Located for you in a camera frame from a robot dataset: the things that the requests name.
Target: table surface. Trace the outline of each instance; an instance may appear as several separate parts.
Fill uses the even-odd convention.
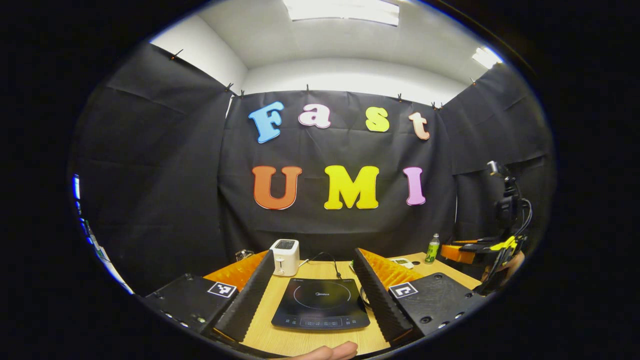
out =
[[[420,265],[415,265],[413,269],[425,276],[442,272],[466,286],[468,289],[473,289],[477,285],[480,285],[478,280],[440,261],[436,260],[432,264],[425,264],[425,257],[425,253],[419,252],[417,254],[396,256],[395,258],[420,261]],[[360,281],[349,267],[349,262],[350,261],[337,261],[338,271],[343,279],[354,279],[356,285],[360,288]],[[306,279],[336,279],[335,267],[333,261],[309,261],[298,269],[298,273],[294,277]],[[367,313],[369,314],[371,324],[362,329],[321,332],[283,329],[273,326],[271,319],[282,300],[289,279],[291,279],[291,277],[271,276],[271,280],[269,280],[262,300],[253,316],[251,326],[249,326],[249,330],[244,337],[243,345],[285,356],[306,354],[323,345],[336,347],[345,341],[352,341],[358,344],[358,354],[366,354],[389,347],[389,343],[385,341],[378,327],[376,317],[368,308]]]

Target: white wall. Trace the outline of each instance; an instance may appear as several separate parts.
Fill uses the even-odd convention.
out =
[[[447,103],[469,84],[404,65],[374,60],[326,58],[288,61],[251,69],[242,89],[257,92],[337,90],[386,95],[437,106]]]
[[[150,41],[164,50],[177,53],[231,90],[240,94],[247,68],[229,45],[198,15],[188,17]]]

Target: green bottle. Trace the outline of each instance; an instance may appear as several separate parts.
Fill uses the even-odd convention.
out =
[[[427,257],[424,262],[427,264],[433,264],[438,254],[438,248],[440,247],[440,237],[438,234],[433,235],[433,239],[429,242],[429,249],[427,250]]]

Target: small white device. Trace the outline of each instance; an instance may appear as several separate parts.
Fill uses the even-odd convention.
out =
[[[276,266],[273,275],[296,275],[300,264],[300,243],[297,240],[279,239],[269,249],[273,251]]]
[[[402,266],[404,266],[407,269],[412,269],[413,268],[413,264],[411,263],[411,261],[405,259],[405,258],[397,258],[397,259],[390,259],[391,261],[395,262],[396,264],[400,264]]]

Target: black fabric wall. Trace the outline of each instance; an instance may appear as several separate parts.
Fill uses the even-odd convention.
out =
[[[170,56],[142,44],[94,91],[72,155],[83,216],[140,295],[227,264],[217,173],[231,93]]]
[[[525,255],[531,255],[547,228],[556,187],[552,133],[535,95],[518,74],[496,64],[439,112],[451,140],[458,196],[454,238],[500,234],[493,207],[504,185],[486,169],[486,163],[495,160],[517,178],[534,208],[523,247]],[[482,275],[480,269],[446,262],[475,277]]]
[[[275,101],[281,133],[258,143],[258,131],[248,115]],[[306,104],[330,109],[330,127],[320,129],[298,122]],[[365,111],[375,106],[387,110],[390,128],[368,130]],[[408,116],[419,112],[427,119],[431,138],[421,140]],[[444,125],[432,107],[380,95],[332,91],[270,92],[235,97],[227,117],[220,162],[221,225],[227,252],[264,250],[279,238],[301,243],[301,257],[327,251],[336,259],[351,259],[361,247],[384,256],[424,251],[434,233],[452,234],[455,187],[451,175],[449,140]],[[259,206],[253,198],[252,168],[276,168],[272,196],[284,193],[282,167],[302,168],[298,195],[287,209]],[[324,209],[329,176],[324,169],[342,165],[352,180],[363,166],[378,167],[376,209]],[[406,167],[420,167],[422,194],[426,203],[409,206]]]
[[[525,253],[543,236],[555,188],[552,137],[533,94],[503,65],[441,110],[379,95],[293,91],[235,97],[225,120],[231,93],[170,56],[141,45],[94,91],[75,134],[83,216],[136,293],[185,272],[208,274],[235,251],[264,250],[278,238],[299,240],[304,258],[328,251],[350,259],[355,247],[384,256],[424,251],[433,233],[445,242],[496,235],[502,183],[488,176],[490,160],[508,166],[534,206]],[[258,143],[248,114],[275,101],[285,106],[281,133]],[[329,107],[331,126],[300,124],[306,104]],[[370,106],[388,111],[388,131],[366,128]],[[429,140],[408,119],[416,111],[428,120]],[[256,203],[252,168],[259,165],[276,168],[276,198],[282,167],[302,168],[290,208]],[[344,166],[352,180],[363,166],[378,167],[378,208],[324,209],[329,165]],[[405,167],[422,169],[425,204],[407,205]]]

